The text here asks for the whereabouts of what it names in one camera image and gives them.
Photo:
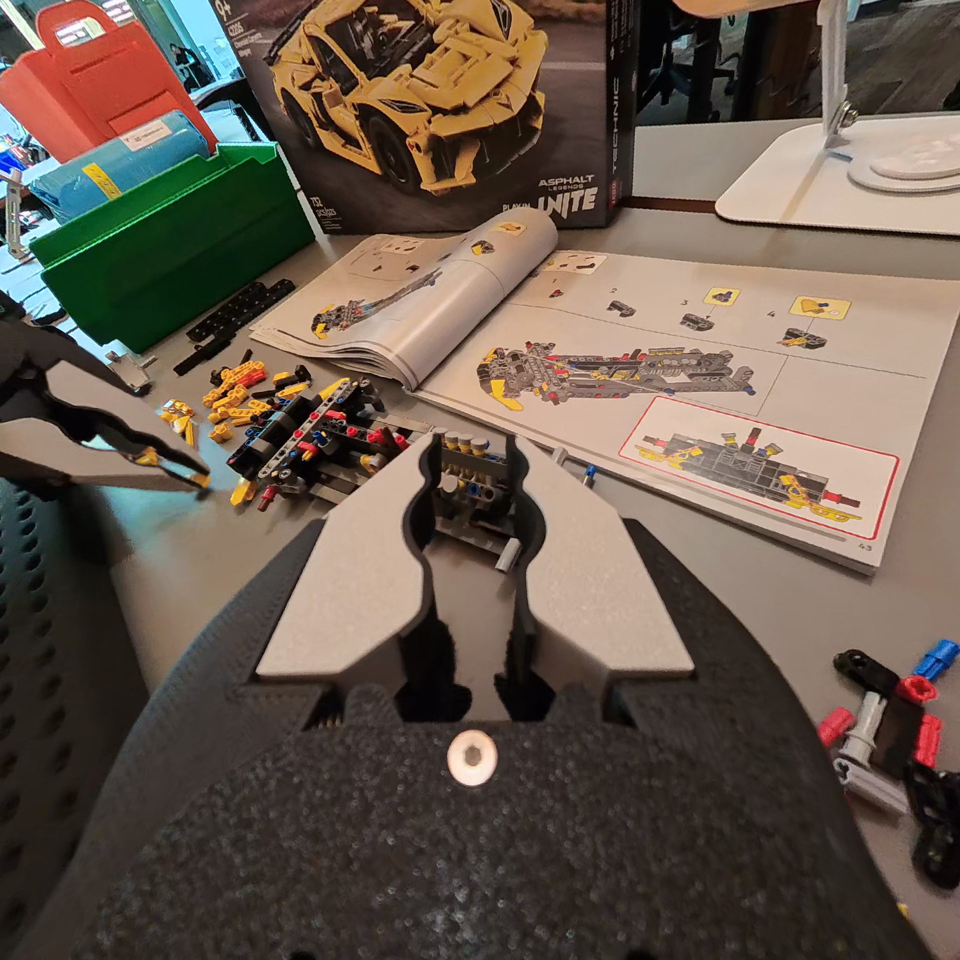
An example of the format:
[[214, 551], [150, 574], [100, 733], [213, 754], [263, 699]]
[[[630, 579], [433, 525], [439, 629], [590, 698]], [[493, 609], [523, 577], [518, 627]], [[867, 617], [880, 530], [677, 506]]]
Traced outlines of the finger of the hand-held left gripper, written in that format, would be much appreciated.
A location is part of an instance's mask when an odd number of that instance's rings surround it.
[[59, 491], [96, 486], [163, 493], [200, 491], [164, 471], [136, 466], [114, 450], [69, 438], [54, 422], [35, 417], [2, 421], [2, 478]]
[[135, 458], [153, 448], [169, 462], [203, 471], [197, 451], [170, 432], [143, 398], [117, 390], [66, 361], [49, 368], [46, 383], [50, 400], [86, 417], [89, 426], [60, 426], [55, 422], [72, 441], [88, 445], [97, 442], [94, 450], [113, 450], [137, 467], [140, 465]]

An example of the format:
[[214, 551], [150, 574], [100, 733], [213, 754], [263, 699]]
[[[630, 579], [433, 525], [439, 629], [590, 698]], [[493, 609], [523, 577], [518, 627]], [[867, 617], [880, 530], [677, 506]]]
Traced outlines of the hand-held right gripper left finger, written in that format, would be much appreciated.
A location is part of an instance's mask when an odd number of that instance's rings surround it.
[[426, 687], [438, 654], [433, 491], [441, 438], [428, 433], [330, 510], [255, 668], [260, 681]]

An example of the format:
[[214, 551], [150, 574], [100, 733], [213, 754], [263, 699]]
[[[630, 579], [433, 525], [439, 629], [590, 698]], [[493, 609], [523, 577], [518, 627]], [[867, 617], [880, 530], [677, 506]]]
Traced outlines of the small grey plastic piece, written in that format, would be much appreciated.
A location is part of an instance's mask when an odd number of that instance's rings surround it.
[[103, 355], [103, 359], [135, 395], [145, 397], [153, 389], [154, 380], [148, 371], [150, 366], [156, 363], [156, 356], [109, 350]]

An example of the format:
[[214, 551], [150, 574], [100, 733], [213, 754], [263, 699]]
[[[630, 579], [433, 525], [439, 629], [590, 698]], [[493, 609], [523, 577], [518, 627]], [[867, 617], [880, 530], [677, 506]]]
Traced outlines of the black office chair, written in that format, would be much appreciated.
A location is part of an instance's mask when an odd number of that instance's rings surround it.
[[722, 24], [736, 21], [702, 18], [675, 2], [640, 1], [637, 9], [638, 56], [636, 115], [654, 103], [668, 107], [678, 95], [686, 101], [688, 124], [715, 123], [721, 110], [714, 105], [714, 84], [724, 82], [723, 93], [733, 95], [738, 87], [740, 54], [722, 53]]

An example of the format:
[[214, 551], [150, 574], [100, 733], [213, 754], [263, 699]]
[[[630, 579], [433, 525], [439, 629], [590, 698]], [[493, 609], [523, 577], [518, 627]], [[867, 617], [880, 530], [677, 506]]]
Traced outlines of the orange plastic carrier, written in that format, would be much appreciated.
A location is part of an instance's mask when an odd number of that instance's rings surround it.
[[42, 47], [1, 78], [1, 103], [60, 163], [180, 112], [217, 140], [161, 48], [140, 23], [118, 26], [93, 2], [62, 2], [35, 17]]

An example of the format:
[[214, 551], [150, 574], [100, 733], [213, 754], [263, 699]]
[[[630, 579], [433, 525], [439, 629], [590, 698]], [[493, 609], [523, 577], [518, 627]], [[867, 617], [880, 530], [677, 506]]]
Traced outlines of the white metal stand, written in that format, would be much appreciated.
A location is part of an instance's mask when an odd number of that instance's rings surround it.
[[958, 114], [858, 119], [846, 83], [846, 41], [860, 5], [819, 3], [821, 124], [776, 138], [716, 201], [721, 218], [958, 238]]

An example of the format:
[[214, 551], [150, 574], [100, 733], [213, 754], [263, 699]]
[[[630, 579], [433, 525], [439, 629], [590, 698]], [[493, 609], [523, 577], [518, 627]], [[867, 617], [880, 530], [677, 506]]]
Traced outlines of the thin yellow lego beam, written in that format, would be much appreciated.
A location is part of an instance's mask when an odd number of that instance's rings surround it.
[[161, 470], [165, 474], [174, 477], [177, 481], [192, 485], [194, 489], [207, 491], [210, 488], [210, 474], [169, 462], [152, 447], [147, 447], [141, 455], [135, 457], [134, 462], [140, 467]]

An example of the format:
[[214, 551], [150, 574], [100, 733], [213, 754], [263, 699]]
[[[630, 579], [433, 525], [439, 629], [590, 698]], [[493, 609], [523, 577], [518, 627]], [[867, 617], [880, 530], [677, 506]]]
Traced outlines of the black perforated lego plate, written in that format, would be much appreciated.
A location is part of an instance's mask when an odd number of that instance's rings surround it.
[[282, 278], [270, 286], [262, 281], [251, 282], [189, 328], [186, 336], [198, 349], [208, 341], [240, 330], [296, 289], [296, 284], [288, 278]]

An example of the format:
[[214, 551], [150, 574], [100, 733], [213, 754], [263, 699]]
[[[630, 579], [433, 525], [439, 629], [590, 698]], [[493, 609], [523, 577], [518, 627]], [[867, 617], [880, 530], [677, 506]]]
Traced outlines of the pile of yellow lego pieces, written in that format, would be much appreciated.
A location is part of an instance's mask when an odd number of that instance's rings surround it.
[[282, 411], [311, 384], [305, 366], [271, 372], [265, 361], [247, 349], [236, 363], [213, 366], [197, 401], [169, 398], [156, 413], [174, 436], [197, 451], [204, 437], [221, 446], [244, 430], [264, 426], [271, 414]]

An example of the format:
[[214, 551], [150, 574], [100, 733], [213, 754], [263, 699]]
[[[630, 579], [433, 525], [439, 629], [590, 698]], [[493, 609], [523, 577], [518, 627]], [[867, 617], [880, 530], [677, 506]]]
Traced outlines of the green plastic bin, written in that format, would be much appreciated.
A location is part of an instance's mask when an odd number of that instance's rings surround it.
[[143, 354], [315, 241], [276, 143], [222, 144], [30, 242], [99, 346]]

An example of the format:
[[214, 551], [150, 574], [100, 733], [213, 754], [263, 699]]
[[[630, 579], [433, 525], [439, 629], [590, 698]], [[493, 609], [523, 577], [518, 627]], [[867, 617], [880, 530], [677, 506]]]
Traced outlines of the pile of mixed lego pins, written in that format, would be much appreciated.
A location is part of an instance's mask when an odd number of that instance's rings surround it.
[[840, 651], [832, 666], [861, 702], [818, 726], [841, 788], [894, 818], [910, 812], [918, 825], [913, 865], [948, 892], [959, 884], [959, 774], [939, 766], [944, 724], [930, 704], [957, 661], [958, 645], [946, 638], [903, 676], [857, 648]]

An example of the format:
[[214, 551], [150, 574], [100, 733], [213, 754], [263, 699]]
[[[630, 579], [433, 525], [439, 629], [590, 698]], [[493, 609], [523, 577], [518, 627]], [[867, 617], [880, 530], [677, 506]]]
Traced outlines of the lego car chassis model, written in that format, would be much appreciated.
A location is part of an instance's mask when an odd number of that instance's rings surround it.
[[339, 505], [417, 441], [436, 435], [438, 533], [494, 554], [502, 573], [520, 558], [506, 453], [482, 435], [390, 414], [367, 378], [310, 386], [264, 425], [242, 432], [226, 460], [236, 475], [229, 502], [238, 511], [254, 504], [259, 512], [280, 499]]

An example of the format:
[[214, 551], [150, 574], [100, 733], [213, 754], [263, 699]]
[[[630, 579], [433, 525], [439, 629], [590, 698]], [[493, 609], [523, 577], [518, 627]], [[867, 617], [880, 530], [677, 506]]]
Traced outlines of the blue wrapped bundle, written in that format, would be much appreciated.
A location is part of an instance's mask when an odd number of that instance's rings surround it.
[[116, 200], [210, 146], [180, 110], [172, 110], [34, 178], [30, 193], [59, 224]]

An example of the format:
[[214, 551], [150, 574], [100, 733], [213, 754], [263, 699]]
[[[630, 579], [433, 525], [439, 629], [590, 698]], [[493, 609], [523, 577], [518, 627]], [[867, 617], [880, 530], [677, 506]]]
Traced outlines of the black perforated chair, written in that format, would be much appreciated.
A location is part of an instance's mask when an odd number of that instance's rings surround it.
[[2, 958], [62, 879], [147, 699], [93, 496], [2, 481]]

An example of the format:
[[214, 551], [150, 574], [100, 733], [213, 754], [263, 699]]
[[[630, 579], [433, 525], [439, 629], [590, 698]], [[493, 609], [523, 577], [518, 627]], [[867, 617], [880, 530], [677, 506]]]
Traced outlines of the lego instruction booklet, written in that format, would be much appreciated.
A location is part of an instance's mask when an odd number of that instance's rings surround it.
[[517, 208], [377, 234], [250, 337], [872, 575], [958, 282], [561, 250]]

